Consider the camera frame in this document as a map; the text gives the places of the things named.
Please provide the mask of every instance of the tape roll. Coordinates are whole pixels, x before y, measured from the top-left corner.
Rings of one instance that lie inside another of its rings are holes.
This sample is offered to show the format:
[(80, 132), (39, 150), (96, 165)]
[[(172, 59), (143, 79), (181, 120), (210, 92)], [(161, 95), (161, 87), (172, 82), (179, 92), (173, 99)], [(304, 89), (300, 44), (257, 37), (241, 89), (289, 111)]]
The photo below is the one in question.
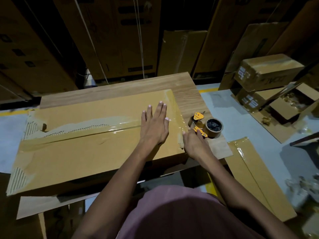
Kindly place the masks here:
[(224, 128), (223, 123), (220, 120), (213, 118), (213, 119), (208, 119), (205, 122), (203, 132), (205, 132), (208, 137), (214, 138), (221, 133), (223, 128)]

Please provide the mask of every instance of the cardboard box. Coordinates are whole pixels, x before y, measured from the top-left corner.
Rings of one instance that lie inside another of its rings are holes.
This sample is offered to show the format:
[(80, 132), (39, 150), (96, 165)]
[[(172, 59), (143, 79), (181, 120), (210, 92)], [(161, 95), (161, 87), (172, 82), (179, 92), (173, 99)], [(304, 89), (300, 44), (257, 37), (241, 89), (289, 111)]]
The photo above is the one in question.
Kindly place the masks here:
[(304, 68), (284, 54), (246, 59), (241, 62), (234, 79), (248, 92), (288, 85)]
[(312, 112), (319, 103), (319, 92), (301, 83), (285, 91), (279, 98), (270, 103), (272, 116), (281, 123), (302, 120)]
[(0, 0), (0, 70), (32, 96), (77, 90), (61, 65), (11, 0)]
[(53, 0), (94, 80), (105, 79), (87, 27), (74, 0)]
[[(77, 2), (106, 77), (142, 74), (142, 57), (133, 0)], [(138, 0), (138, 7), (144, 70), (145, 73), (155, 73), (161, 0)]]
[(234, 178), (281, 221), (296, 217), (292, 205), (250, 140), (245, 137), (228, 145), (233, 156), (225, 160)]
[(207, 31), (166, 31), (157, 76), (191, 73)]
[(265, 106), (267, 103), (275, 100), (284, 89), (285, 88), (275, 88), (256, 92), (247, 92), (244, 88), (242, 88), (237, 94), (236, 99), (249, 112), (254, 112)]
[(193, 79), (225, 69), (248, 24), (280, 22), (293, 0), (219, 0)]
[(187, 127), (171, 90), (40, 109), (29, 114), (7, 195), (50, 196), (107, 182), (140, 139), (141, 112), (159, 101), (167, 104), (170, 133), (145, 174), (186, 161)]

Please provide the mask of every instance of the string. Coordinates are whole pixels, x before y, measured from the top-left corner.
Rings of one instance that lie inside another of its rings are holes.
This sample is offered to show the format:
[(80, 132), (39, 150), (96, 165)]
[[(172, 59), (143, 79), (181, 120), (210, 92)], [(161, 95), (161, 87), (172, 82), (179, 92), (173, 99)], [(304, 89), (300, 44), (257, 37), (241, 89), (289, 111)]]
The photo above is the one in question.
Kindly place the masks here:
[(139, 10), (138, 10), (138, 14), (137, 14), (137, 13), (136, 13), (136, 7), (135, 7), (135, 0), (133, 0), (133, 2), (134, 2), (134, 11), (135, 11), (135, 17), (136, 17), (136, 24), (137, 24), (137, 27), (138, 27), (138, 40), (139, 40), (139, 43), (140, 43), (143, 79), (145, 79), (145, 75), (144, 75), (143, 44), (142, 44), (142, 32), (141, 32), (141, 23), (140, 23), (140, 18), (139, 18)]

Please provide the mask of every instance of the small cardboard box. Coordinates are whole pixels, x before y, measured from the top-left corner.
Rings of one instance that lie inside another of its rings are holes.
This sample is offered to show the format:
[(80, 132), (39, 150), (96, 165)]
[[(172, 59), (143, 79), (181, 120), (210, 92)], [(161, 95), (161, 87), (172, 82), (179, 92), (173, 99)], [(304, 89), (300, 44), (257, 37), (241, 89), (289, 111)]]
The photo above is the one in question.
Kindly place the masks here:
[(247, 92), (242, 88), (236, 96), (238, 102), (243, 105), (249, 112), (259, 110), (262, 106), (275, 100), (285, 88), (275, 88), (269, 90)]
[(234, 79), (248, 92), (283, 87), (304, 68), (284, 54), (242, 60)]
[(319, 92), (301, 83), (270, 103), (271, 113), (281, 124), (294, 123), (312, 112), (318, 102)]

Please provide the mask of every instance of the gray floor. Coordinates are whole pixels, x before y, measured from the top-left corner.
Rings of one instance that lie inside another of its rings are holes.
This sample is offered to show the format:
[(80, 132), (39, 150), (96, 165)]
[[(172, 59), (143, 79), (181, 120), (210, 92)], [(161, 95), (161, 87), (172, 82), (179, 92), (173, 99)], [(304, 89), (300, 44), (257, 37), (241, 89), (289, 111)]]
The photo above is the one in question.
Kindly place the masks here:
[[(218, 84), (197, 86), (199, 90), (216, 87)], [(226, 140), (232, 141), (247, 136), (284, 193), (288, 194), (285, 179), (297, 178), (298, 176), (310, 178), (319, 172), (305, 150), (289, 146), (291, 141), (300, 139), (307, 134), (295, 134), (290, 140), (280, 144), (230, 94), (230, 90), (201, 93), (212, 115), (223, 122), (223, 134)], [(0, 116), (0, 172), (10, 173), (11, 171), (26, 117), (26, 114)], [(312, 116), (305, 118), (312, 132), (319, 131), (317, 120)], [(155, 184), (180, 182), (178, 176), (173, 176), (171, 181), (169, 180), (170, 177), (166, 177), (159, 179), (156, 183), (155, 181), (147, 181), (147, 183), (149, 183), (148, 186), (153, 187)], [(88, 200), (88, 205), (93, 200), (94, 198)]]

